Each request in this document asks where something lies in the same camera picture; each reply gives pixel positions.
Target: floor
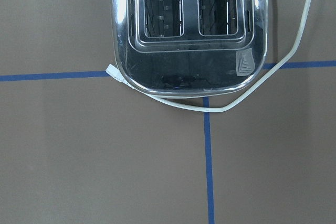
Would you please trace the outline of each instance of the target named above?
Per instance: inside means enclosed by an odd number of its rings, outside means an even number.
[[[271,64],[304,0],[269,5]],[[211,115],[106,75],[110,0],[0,6],[0,223],[336,223],[334,0],[313,0],[291,63]]]

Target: reflective metal surface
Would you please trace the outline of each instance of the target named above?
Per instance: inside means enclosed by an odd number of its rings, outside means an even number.
[[[118,68],[142,92],[233,92],[265,61],[267,0],[112,0],[112,8]]]

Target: white cable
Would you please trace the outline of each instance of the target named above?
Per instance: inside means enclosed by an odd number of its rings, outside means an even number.
[[[270,71],[268,71],[262,78],[260,78],[260,80],[258,80],[254,85],[252,85],[244,94],[242,94],[239,98],[237,98],[235,101],[231,102],[230,104],[224,107],[221,107],[221,108],[205,108],[205,107],[191,106],[191,105],[185,105],[185,104],[173,102],[173,101],[170,101],[164,98],[159,98],[159,97],[156,97],[150,94],[145,94],[145,95],[159,102],[162,102],[164,104],[167,104],[167,105],[170,105],[176,108],[180,108],[180,109],[185,109],[185,110],[219,113],[219,112],[225,112],[225,111],[228,111],[229,109],[232,109],[234,106],[238,105],[244,99],[246,99],[250,94],[252,94],[260,85],[262,85],[268,78],[270,78],[276,71],[278,71],[279,68],[281,68],[296,53],[296,51],[298,50],[300,46],[303,31],[305,30],[304,28],[306,26],[310,4],[311,4],[311,0],[306,0],[303,13],[302,13],[300,27],[299,27],[296,40],[295,40],[295,43],[291,51],[281,61],[279,61]]]

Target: vertical blue line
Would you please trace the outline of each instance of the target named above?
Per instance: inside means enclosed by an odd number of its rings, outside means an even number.
[[[209,97],[203,98],[203,106],[209,107]],[[205,163],[206,163],[206,186],[208,194],[208,220],[209,224],[215,224],[214,210],[214,186],[212,177],[212,154],[211,154],[211,128],[210,113],[204,113],[204,137],[205,137]]]

